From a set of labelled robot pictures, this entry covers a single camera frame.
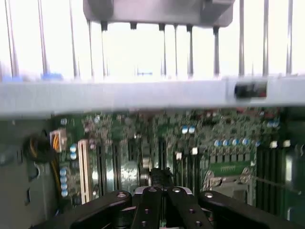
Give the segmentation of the silver chipset heatsink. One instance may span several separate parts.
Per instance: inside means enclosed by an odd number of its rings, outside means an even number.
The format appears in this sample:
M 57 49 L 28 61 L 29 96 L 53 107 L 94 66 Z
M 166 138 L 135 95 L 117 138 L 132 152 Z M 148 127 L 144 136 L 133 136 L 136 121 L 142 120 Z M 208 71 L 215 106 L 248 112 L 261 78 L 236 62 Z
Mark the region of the silver chipset heatsink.
M 138 164 L 135 161 L 128 161 L 121 165 L 121 185 L 123 190 L 133 191 L 138 187 Z

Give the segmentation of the CPU socket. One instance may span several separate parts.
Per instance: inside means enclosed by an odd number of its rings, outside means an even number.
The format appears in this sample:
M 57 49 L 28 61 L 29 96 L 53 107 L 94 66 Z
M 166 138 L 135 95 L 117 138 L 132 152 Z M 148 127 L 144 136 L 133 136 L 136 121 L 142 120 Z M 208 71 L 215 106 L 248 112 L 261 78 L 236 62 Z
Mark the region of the CPU socket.
M 204 174 L 202 191 L 216 191 L 243 203 L 255 202 L 253 170 L 246 166 L 221 166 L 208 169 Z

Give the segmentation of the white expansion slot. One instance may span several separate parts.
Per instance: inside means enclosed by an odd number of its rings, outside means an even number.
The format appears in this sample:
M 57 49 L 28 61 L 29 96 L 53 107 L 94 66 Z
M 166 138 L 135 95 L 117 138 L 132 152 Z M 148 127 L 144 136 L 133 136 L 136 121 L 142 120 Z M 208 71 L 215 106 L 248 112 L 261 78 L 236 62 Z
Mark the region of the white expansion slot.
M 90 168 L 89 142 L 82 139 L 78 142 L 80 184 L 81 184 L 81 202 L 85 204 L 92 200 L 92 178 Z

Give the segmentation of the green motherboard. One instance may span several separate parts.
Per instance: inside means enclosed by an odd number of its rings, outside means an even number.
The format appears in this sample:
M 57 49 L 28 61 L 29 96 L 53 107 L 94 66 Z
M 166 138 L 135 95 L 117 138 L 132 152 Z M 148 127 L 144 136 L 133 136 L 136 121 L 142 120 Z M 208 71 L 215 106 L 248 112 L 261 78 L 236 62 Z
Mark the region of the green motherboard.
M 283 107 L 97 112 L 53 118 L 59 195 L 82 204 L 78 142 L 89 142 L 92 200 L 122 189 L 121 165 L 141 162 L 141 140 L 166 141 L 166 169 L 176 186 L 197 196 L 205 172 L 221 166 L 253 170 L 253 206 L 305 227 L 305 113 Z

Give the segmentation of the open grey PC case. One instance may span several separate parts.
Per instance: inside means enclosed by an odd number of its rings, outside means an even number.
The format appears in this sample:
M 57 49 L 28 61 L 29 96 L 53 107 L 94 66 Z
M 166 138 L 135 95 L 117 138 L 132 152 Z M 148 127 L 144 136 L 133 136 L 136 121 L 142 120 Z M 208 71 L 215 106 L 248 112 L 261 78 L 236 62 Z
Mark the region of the open grey PC case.
M 234 95 L 235 85 L 248 82 L 267 83 L 266 98 L 237 99 Z M 152 78 L 131 82 L 105 79 L 98 82 L 11 81 L 0 83 L 0 120 L 43 119 L 47 122 L 48 129 L 44 134 L 34 133 L 25 138 L 22 150 L 30 161 L 37 164 L 49 164 L 51 167 L 56 191 L 56 210 L 53 217 L 76 208 L 70 207 L 56 188 L 55 178 L 59 167 L 52 167 L 52 163 L 57 161 L 58 154 L 51 147 L 49 136 L 53 131 L 53 118 L 97 112 L 243 107 L 297 108 L 305 113 L 305 77 L 224 77 L 204 80 Z M 166 188 L 163 187 L 159 229 L 184 229 L 178 219 L 167 216 L 169 204 Z M 302 225 L 289 222 L 290 229 L 305 229 Z

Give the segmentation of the grey power supply unit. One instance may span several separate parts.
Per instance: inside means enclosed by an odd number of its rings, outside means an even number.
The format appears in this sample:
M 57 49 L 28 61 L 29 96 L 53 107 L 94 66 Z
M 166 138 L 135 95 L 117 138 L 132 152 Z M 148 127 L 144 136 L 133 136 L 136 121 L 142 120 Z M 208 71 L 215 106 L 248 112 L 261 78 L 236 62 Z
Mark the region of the grey power supply unit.
M 0 120 L 0 229 L 28 229 L 53 217 L 56 191 L 49 164 L 25 157 L 25 138 L 44 134 L 43 119 Z

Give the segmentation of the black case rail switch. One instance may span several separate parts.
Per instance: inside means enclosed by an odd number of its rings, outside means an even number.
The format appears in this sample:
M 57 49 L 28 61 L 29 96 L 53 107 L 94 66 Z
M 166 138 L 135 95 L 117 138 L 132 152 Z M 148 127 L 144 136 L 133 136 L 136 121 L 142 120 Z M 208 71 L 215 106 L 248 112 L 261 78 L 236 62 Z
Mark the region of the black case rail switch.
M 234 87 L 234 95 L 237 99 L 266 98 L 267 83 L 237 83 Z

